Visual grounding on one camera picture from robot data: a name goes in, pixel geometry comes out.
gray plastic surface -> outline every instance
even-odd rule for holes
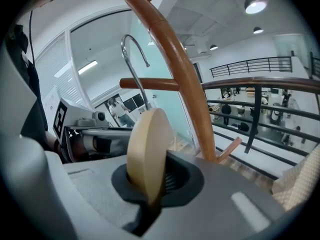
[[[236,192],[243,192],[271,223],[284,213],[269,193],[237,172],[183,153],[168,152],[196,165],[204,175],[204,187],[189,204],[162,209],[144,239],[238,240],[251,236],[255,232],[231,200]],[[64,165],[81,195],[117,227],[132,221],[138,211],[137,205],[123,202],[111,184],[113,171],[125,163],[126,156],[120,156]]]
[[[81,132],[83,135],[107,137],[109,140],[128,140],[131,135],[131,130],[112,130],[112,129],[86,129]]]
[[[79,127],[90,127],[97,126],[97,121],[94,118],[81,118],[75,122],[75,126]]]
[[[62,165],[53,152],[27,138],[0,136],[0,171],[26,216],[52,239],[138,239],[120,227],[138,206],[123,201],[111,175],[126,156]],[[163,208],[144,239],[244,239],[254,231],[231,195],[244,193],[272,222],[284,214],[272,196],[237,172],[200,158],[171,152],[203,173],[202,191],[181,207]]]
[[[0,171],[27,218],[50,239],[135,240],[100,216],[71,182],[60,158],[28,138],[0,136]]]

black cable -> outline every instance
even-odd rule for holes
[[[29,19],[29,42],[30,42],[30,48],[31,48],[31,54],[32,54],[32,63],[33,63],[33,66],[36,66],[34,48],[32,46],[32,39],[31,39],[31,19],[32,19],[33,12],[34,12],[33,10],[30,12],[30,19]]]

round wooden disc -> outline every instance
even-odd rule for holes
[[[173,138],[173,130],[161,108],[143,112],[132,130],[127,173],[130,181],[146,195],[150,206],[162,194],[166,154]]]

fluorescent light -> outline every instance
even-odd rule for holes
[[[55,78],[59,78],[61,77],[65,72],[67,72],[68,69],[70,69],[70,63],[68,62],[67,64],[65,64],[57,73],[55,73],[54,77]]]
[[[83,72],[87,71],[88,69],[92,68],[93,66],[97,65],[98,62],[95,60],[90,62],[88,65],[85,65],[83,68],[79,70],[79,75],[81,75]]]

ceiling vent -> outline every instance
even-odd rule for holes
[[[206,45],[207,39],[205,37],[192,36],[191,38],[195,44],[195,48],[196,48],[198,54],[205,54],[209,51],[208,47]]]

